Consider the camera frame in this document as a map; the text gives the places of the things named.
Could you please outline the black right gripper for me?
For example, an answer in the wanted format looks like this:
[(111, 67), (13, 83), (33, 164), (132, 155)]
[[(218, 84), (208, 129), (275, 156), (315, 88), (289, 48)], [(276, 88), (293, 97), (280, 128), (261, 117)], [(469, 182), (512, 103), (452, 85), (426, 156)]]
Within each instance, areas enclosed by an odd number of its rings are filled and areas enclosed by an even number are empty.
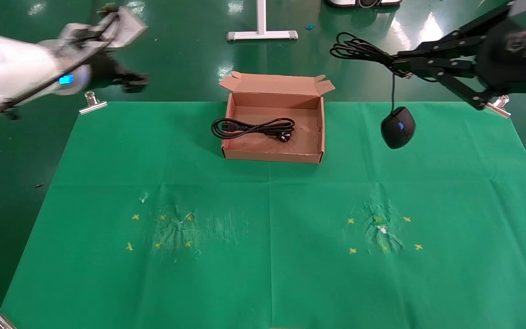
[[(526, 31), (507, 20), (510, 8), (498, 6), (439, 40), (398, 52), (393, 68), (433, 79), (476, 110), (491, 106), (494, 99), (503, 106), (505, 94), (526, 94)], [(475, 65), (450, 60), (474, 55)], [(486, 87), (484, 91), (474, 91), (459, 81), (476, 77)]]

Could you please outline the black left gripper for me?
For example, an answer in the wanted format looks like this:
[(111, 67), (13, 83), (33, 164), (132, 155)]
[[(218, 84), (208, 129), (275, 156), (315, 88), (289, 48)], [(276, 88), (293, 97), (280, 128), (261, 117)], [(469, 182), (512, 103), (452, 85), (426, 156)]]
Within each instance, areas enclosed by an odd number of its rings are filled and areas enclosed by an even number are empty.
[(133, 71), (123, 71), (110, 52), (102, 51), (88, 60), (90, 79), (87, 90), (121, 85), (126, 94), (143, 92), (149, 83), (148, 76)]

